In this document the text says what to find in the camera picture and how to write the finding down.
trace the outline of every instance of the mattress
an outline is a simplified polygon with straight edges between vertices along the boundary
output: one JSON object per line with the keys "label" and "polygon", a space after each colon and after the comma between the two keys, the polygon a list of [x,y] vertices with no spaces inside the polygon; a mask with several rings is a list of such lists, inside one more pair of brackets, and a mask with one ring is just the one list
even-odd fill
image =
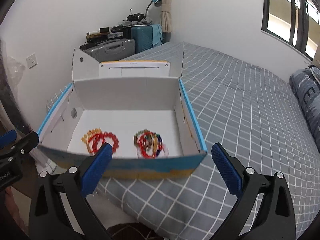
{"label": "mattress", "polygon": [[[261,174],[281,171],[292,195],[298,238],[320,209],[320,155],[297,98],[273,73],[188,43],[166,43],[128,59],[170,60],[184,46],[182,81],[208,149],[220,142],[231,156]],[[227,217],[236,197],[211,157],[188,178],[102,179],[113,204],[169,239],[209,239]],[[262,195],[242,233],[250,230]]]}

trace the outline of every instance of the box lid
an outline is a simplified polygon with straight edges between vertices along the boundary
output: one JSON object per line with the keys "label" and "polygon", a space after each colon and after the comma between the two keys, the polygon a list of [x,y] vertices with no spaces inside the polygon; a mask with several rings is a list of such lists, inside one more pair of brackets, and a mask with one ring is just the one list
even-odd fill
{"label": "box lid", "polygon": [[119,60],[99,63],[85,52],[75,49],[72,80],[112,77],[181,77],[184,44],[166,60]]}

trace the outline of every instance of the white cardboard box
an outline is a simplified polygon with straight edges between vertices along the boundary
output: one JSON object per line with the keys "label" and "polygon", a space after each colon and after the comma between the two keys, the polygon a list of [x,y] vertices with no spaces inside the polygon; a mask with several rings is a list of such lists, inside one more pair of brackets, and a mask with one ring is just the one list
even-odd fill
{"label": "white cardboard box", "polygon": [[[119,140],[105,176],[188,176],[207,149],[180,79],[182,61],[183,47],[171,62],[99,63],[76,50],[73,83],[41,125],[38,147],[60,166],[79,166],[89,156],[82,136],[101,128]],[[167,158],[162,151],[156,159],[138,159],[133,136],[144,129],[160,134],[169,150]]]}

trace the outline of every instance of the desk lamp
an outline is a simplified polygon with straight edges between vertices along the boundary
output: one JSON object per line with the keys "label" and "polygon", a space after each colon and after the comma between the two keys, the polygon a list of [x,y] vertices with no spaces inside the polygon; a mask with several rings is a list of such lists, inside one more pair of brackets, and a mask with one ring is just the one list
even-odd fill
{"label": "desk lamp", "polygon": [[150,5],[151,5],[152,3],[154,3],[156,7],[160,7],[160,6],[162,5],[162,0],[152,0],[152,1],[149,3],[149,5],[148,5],[148,7],[147,7],[147,9],[146,9],[146,17],[148,16],[148,9],[149,9],[149,7],[150,7]]}

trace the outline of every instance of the towel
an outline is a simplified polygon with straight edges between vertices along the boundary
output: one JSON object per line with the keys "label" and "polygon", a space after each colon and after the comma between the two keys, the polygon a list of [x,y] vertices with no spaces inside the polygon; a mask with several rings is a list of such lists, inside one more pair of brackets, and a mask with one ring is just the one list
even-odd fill
{"label": "towel", "polygon": [[152,46],[157,47],[162,44],[162,28],[160,24],[153,24]]}

